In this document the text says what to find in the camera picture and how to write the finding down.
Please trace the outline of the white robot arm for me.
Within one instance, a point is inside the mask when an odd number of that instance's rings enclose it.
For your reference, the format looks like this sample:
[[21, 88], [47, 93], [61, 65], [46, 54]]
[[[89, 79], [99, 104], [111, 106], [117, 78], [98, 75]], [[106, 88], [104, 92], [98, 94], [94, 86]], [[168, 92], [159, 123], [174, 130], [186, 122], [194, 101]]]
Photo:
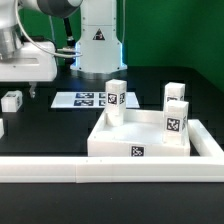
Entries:
[[[63, 20], [67, 45], [30, 36], [19, 16], [31, 9]], [[117, 38], [117, 0], [0, 0], [0, 82], [51, 82], [59, 58], [87, 77], [105, 78], [125, 70]]]

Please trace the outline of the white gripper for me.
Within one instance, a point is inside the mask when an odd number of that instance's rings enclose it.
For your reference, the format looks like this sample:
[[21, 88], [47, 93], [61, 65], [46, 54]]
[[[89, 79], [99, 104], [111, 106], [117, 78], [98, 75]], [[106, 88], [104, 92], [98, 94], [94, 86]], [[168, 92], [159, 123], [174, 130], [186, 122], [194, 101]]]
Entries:
[[37, 82], [50, 82], [57, 75], [55, 57], [30, 42], [9, 59], [0, 60], [0, 82], [30, 82], [29, 95], [36, 96]]

